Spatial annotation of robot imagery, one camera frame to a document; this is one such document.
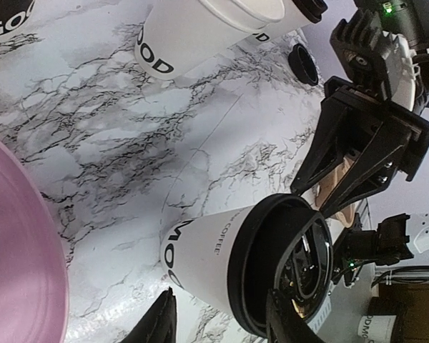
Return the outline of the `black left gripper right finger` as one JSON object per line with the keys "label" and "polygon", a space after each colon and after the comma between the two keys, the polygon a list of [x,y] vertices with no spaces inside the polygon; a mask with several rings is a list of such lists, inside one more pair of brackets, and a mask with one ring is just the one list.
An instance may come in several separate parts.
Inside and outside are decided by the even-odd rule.
{"label": "black left gripper right finger", "polygon": [[267,292],[266,332],[268,343],[322,343],[279,289]]}

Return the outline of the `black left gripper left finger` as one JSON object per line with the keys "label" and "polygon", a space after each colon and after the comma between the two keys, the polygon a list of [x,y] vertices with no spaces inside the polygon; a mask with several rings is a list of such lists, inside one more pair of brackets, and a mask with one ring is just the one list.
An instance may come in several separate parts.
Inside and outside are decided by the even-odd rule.
{"label": "black left gripper left finger", "polygon": [[175,343],[177,300],[173,289],[164,290],[121,343]]}

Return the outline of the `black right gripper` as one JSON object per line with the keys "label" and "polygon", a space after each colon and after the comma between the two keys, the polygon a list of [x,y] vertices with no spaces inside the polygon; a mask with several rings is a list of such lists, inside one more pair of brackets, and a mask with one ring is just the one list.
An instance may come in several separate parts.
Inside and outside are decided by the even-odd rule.
{"label": "black right gripper", "polygon": [[355,152],[355,163],[320,207],[328,218],[384,191],[398,171],[411,182],[428,148],[429,121],[390,100],[380,103],[334,76],[325,83],[315,135],[290,190],[306,192]]}

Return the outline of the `white paper coffee cup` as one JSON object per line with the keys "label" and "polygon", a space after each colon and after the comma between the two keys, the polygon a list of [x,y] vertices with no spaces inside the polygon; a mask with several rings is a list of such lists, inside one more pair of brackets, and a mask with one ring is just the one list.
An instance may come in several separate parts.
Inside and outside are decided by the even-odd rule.
{"label": "white paper coffee cup", "polygon": [[284,18],[277,23],[268,24],[263,29],[249,36],[247,38],[248,42],[258,45],[312,23],[312,13],[303,2],[284,0],[283,4],[285,5]]}
{"label": "white paper coffee cup", "polygon": [[172,282],[192,296],[232,314],[227,269],[240,226],[252,206],[190,219],[164,236],[161,262]]}

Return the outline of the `stack of black lids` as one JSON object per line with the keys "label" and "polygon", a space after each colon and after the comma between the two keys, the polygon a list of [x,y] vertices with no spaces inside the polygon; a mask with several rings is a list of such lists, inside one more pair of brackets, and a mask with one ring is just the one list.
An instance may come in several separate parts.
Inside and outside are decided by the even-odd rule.
{"label": "stack of black lids", "polygon": [[315,63],[308,50],[301,43],[293,46],[287,61],[291,71],[299,81],[310,86],[318,85],[319,77]]}

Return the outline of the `stack of white paper cups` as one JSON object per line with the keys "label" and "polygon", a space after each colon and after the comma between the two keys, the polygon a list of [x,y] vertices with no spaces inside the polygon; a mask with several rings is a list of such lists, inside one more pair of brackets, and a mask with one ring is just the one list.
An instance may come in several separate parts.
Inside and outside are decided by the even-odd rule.
{"label": "stack of white paper cups", "polygon": [[284,16],[282,1],[155,1],[135,59],[148,75],[172,80]]}

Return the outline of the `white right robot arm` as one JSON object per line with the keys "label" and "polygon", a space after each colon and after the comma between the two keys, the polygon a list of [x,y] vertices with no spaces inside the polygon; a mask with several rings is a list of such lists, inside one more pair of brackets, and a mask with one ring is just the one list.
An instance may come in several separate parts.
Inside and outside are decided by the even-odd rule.
{"label": "white right robot arm", "polygon": [[346,78],[325,82],[315,135],[290,190],[302,195],[350,159],[324,217],[416,175],[429,149],[429,1],[357,1],[330,44]]}

